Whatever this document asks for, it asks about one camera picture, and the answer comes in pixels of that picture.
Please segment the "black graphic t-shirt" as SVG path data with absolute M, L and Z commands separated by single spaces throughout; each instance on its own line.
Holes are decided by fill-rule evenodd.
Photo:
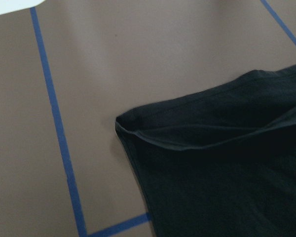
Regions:
M 296 65 L 133 108 L 115 130 L 158 237 L 296 237 Z

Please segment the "brown table mat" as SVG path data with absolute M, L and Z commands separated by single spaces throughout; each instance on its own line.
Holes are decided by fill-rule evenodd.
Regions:
M 115 118 L 296 64 L 296 0 L 47 0 L 0 16 L 0 237 L 152 237 Z

